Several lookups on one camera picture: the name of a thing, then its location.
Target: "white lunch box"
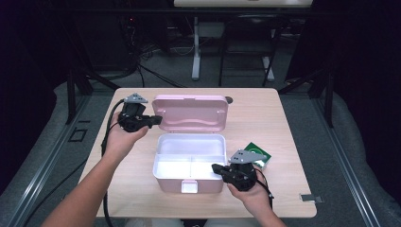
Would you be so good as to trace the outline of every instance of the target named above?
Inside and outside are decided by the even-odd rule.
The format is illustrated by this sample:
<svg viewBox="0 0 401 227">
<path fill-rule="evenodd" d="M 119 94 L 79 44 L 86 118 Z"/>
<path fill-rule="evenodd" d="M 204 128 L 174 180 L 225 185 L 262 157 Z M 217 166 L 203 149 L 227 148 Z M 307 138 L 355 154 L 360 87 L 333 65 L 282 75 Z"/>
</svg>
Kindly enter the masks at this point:
<svg viewBox="0 0 401 227">
<path fill-rule="evenodd" d="M 163 117 L 153 175 L 165 192 L 218 193 L 221 176 L 212 164 L 225 166 L 226 144 L 222 135 L 228 103 L 224 96 L 159 95 L 152 102 Z"/>
</svg>

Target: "pink lid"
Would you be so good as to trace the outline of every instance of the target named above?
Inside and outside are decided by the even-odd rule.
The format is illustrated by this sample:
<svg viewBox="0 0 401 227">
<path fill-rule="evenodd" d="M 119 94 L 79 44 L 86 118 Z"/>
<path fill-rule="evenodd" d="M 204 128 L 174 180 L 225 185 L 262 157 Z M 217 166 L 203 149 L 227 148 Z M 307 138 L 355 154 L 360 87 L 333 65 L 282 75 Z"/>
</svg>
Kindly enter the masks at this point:
<svg viewBox="0 0 401 227">
<path fill-rule="evenodd" d="M 158 95 L 152 107 L 164 131 L 223 131 L 227 120 L 224 96 Z"/>
</svg>

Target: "forearm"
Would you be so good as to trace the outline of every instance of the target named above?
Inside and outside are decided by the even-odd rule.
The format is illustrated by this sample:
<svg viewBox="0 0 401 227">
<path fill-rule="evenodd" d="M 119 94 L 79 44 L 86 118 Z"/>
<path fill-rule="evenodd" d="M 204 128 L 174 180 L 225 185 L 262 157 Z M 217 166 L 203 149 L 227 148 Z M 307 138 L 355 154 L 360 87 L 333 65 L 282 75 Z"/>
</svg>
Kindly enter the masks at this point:
<svg viewBox="0 0 401 227">
<path fill-rule="evenodd" d="M 255 214 L 259 224 L 263 227 L 285 227 L 286 224 L 279 219 L 271 210 L 264 214 Z"/>
<path fill-rule="evenodd" d="M 59 204 L 43 226 L 91 226 L 118 162 L 102 159 Z"/>
</svg>

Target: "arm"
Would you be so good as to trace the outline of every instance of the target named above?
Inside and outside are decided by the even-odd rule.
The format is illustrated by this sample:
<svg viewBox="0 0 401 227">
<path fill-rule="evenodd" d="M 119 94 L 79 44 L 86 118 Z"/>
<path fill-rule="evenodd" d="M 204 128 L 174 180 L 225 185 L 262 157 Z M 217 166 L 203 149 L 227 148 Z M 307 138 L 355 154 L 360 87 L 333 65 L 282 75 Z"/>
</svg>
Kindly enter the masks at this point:
<svg viewBox="0 0 401 227">
<path fill-rule="evenodd" d="M 117 122 L 118 113 L 113 116 Z M 148 132 L 148 127 L 128 133 L 114 126 L 109 133 L 106 152 L 102 159 L 56 207 L 43 226 L 91 226 L 113 174 L 120 162 L 131 151 L 134 143 Z"/>
<path fill-rule="evenodd" d="M 263 176 L 256 171 L 257 179 L 264 182 Z M 269 196 L 266 190 L 258 183 L 249 191 L 238 191 L 235 186 L 228 183 L 228 188 L 234 197 L 244 203 L 245 208 L 257 219 L 263 227 L 282 227 L 286 224 L 271 210 Z"/>
</svg>

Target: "metal rail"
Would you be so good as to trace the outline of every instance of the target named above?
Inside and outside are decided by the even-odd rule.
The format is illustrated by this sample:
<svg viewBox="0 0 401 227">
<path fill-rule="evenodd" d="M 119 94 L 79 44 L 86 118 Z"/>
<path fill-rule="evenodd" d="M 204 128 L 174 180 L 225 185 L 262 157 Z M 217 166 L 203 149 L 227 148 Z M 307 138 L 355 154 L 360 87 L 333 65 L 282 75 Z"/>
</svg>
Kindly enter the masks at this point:
<svg viewBox="0 0 401 227">
<path fill-rule="evenodd" d="M 59 138 L 56 141 L 56 144 L 51 149 L 50 154 L 47 159 L 44 161 L 42 166 L 39 167 L 35 176 L 32 178 L 29 186 L 26 188 L 26 191 L 22 198 L 20 199 L 14 214 L 12 215 L 8 226 L 23 226 L 24 221 L 41 193 L 46 180 L 51 174 L 55 164 L 59 160 L 61 155 L 61 148 L 65 141 L 68 139 L 68 135 L 74 130 L 75 124 L 78 122 L 78 116 L 83 112 L 86 105 L 89 102 L 89 96 L 83 96 L 82 100 L 79 102 L 77 106 L 77 115 L 73 119 L 73 121 L 69 125 L 65 125 L 64 129 L 61 131 Z"/>
<path fill-rule="evenodd" d="M 322 103 L 317 100 L 317 98 L 312 98 L 312 104 L 315 107 L 315 110 L 318 112 L 318 116 L 321 119 L 324 127 L 329 135 L 331 142 L 333 143 L 335 152 L 337 154 L 337 158 L 339 161 L 340 169 L 342 174 L 344 175 L 345 181 L 348 184 L 349 189 L 354 197 L 354 200 L 357 204 L 357 208 L 362 215 L 363 220 L 366 223 L 366 226 L 369 227 L 379 227 L 380 223 L 375 215 L 375 212 L 369 203 L 369 199 L 367 198 L 365 191 L 357 179 L 357 175 L 355 174 L 348 157 L 342 147 L 340 139 L 338 138 L 336 131 L 334 128 L 330 128 L 325 121 L 324 118 L 324 110 Z"/>
</svg>

